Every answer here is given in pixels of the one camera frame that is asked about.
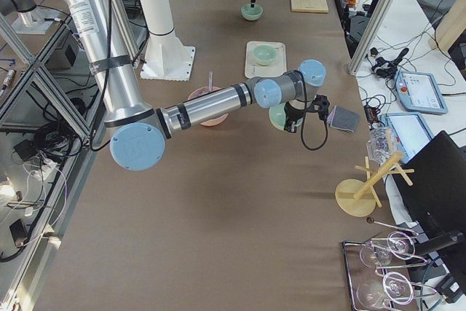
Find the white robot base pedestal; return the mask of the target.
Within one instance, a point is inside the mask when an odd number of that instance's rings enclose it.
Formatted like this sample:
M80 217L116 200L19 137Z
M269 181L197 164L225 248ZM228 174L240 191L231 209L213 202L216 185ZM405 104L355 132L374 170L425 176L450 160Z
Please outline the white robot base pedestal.
M196 49L183 45L177 37L169 0L140 2L149 30L141 77L189 81Z

